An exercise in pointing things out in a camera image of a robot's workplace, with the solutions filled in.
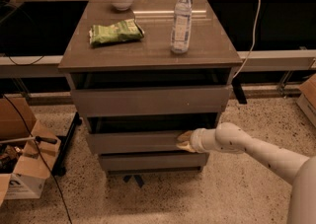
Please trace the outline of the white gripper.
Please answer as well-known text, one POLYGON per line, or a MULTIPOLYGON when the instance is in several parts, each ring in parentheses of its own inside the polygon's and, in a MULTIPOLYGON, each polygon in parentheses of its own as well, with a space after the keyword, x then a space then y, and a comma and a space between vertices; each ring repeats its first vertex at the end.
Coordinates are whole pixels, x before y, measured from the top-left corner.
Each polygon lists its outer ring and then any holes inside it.
POLYGON ((177 138, 177 147, 191 153, 206 153, 217 147, 214 129, 186 131, 177 138))

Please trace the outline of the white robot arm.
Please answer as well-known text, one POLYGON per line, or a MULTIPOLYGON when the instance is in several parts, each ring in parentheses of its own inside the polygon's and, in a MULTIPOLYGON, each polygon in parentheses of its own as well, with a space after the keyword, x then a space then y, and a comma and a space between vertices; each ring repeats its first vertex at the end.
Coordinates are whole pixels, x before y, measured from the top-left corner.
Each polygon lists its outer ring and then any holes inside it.
POLYGON ((292 186, 286 224, 316 224, 316 157, 307 157, 255 138, 223 122, 178 136, 177 147, 192 153, 246 153, 292 186))

